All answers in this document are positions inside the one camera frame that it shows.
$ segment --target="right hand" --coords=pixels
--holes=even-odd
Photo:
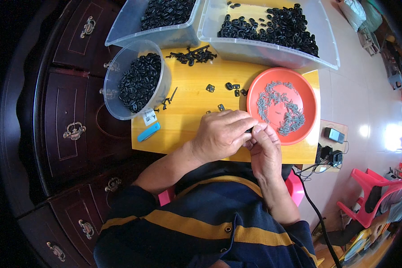
[[[253,139],[244,143],[252,156],[253,175],[258,180],[281,179],[282,153],[280,139],[267,123],[252,130]]]
[[[246,111],[225,110],[204,115],[197,136],[190,141],[191,152],[200,164],[217,161],[234,155],[252,138],[246,130],[258,120]]]

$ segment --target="table surface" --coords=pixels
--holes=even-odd
[[[214,54],[213,47],[208,48]],[[187,53],[185,48],[163,49],[163,56],[170,52]],[[240,84],[240,89],[248,90],[252,81],[269,66],[243,63],[235,61],[223,61],[219,55],[213,61],[207,63],[195,63],[192,67],[181,64],[176,58],[165,58],[165,63],[172,73],[172,84],[168,97],[178,87],[171,104],[167,109],[157,113],[161,130],[153,134],[143,142],[137,141],[137,136],[148,128],[142,117],[132,119],[132,148],[135,150],[155,153],[171,153],[183,143],[195,137],[201,117],[206,111],[219,111],[217,106],[223,104],[225,109],[246,111],[246,96],[234,96],[234,90],[227,90],[225,84]],[[320,87],[318,72],[312,71],[303,74],[303,77],[311,84],[317,99],[316,122],[310,134],[301,142],[290,146],[282,146],[283,163],[310,164],[314,163],[317,151],[317,142],[320,132]],[[215,91],[206,90],[208,84],[215,86]],[[249,151],[242,147],[235,155],[224,160],[250,162]]]
[[[320,132],[319,132],[319,137],[318,137],[318,142],[320,143],[320,145],[322,147],[329,146],[329,147],[332,147],[333,151],[340,150],[343,153],[346,153],[346,151],[348,150],[347,143],[344,142],[343,144],[340,144],[338,142],[334,142],[333,140],[326,138],[324,136],[325,127],[330,127],[330,128],[333,128],[333,129],[343,133],[344,134],[344,141],[346,141],[347,136],[348,136],[348,126],[322,119],[322,120],[320,120]],[[308,164],[303,165],[301,167],[301,170],[306,169],[309,166],[310,165],[308,165]],[[316,172],[323,172],[323,171],[325,171],[325,172],[338,172],[340,170],[340,168],[341,168],[341,165],[339,165],[338,167],[332,167],[331,165],[319,165],[316,168]]]

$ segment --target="pink plastic stool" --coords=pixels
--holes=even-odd
[[[375,214],[377,213],[377,210],[384,198],[386,198],[389,194],[402,189],[402,180],[387,180],[370,169],[367,169],[366,173],[363,173],[358,169],[353,169],[352,177],[360,184],[360,186],[362,186],[364,192],[364,197],[359,197],[357,200],[357,203],[361,206],[359,212],[357,212],[357,214],[354,213],[350,208],[346,207],[340,201],[337,202],[337,205],[353,220],[357,220],[365,228],[368,228],[371,226],[372,220],[374,219]],[[385,194],[381,196],[374,208],[374,211],[367,213],[365,211],[365,204],[374,186],[389,186],[389,188]]]
[[[296,206],[299,206],[302,198],[304,198],[304,189],[298,176],[291,172],[285,184],[287,186],[287,190],[289,191],[290,197],[292,197],[292,200],[295,202]],[[175,198],[176,195],[174,194],[174,188],[175,187],[172,186],[159,194],[159,204],[161,207],[170,203]]]

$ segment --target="plastic container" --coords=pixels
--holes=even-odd
[[[140,31],[140,18],[149,0],[127,0],[119,12],[109,34],[106,46],[125,47],[135,40],[150,40],[160,48],[186,48],[200,45],[197,30],[205,0],[196,0],[189,20],[183,24]]]
[[[316,45],[320,58],[284,46],[261,41],[236,38],[218,38],[217,32],[222,28],[225,15],[231,19],[239,16],[266,20],[268,8],[293,7],[294,2],[280,0],[242,0],[241,6],[231,9],[226,1],[206,0],[198,28],[198,38],[210,43],[224,60],[244,61],[286,67],[300,73],[325,67],[338,70],[340,67],[337,44],[332,33],[331,24],[327,18],[322,3],[317,0],[299,0],[303,13],[308,21],[307,30],[316,35]]]
[[[161,56],[161,75],[149,102],[140,112],[133,114],[123,105],[122,100],[119,99],[120,90],[118,89],[118,83],[120,83],[123,72],[131,68],[131,62],[139,56],[147,55],[148,53],[156,53]],[[148,109],[154,109],[156,106],[159,106],[167,97],[171,84],[172,74],[164,63],[164,57],[160,48],[149,40],[134,41],[119,51],[107,70],[103,88],[104,103],[114,118],[130,120],[146,112]]]

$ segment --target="sticker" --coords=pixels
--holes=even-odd
[[[143,120],[146,126],[149,126],[151,123],[157,121],[158,118],[156,118],[155,111],[152,108],[150,108],[150,110],[143,113]]]

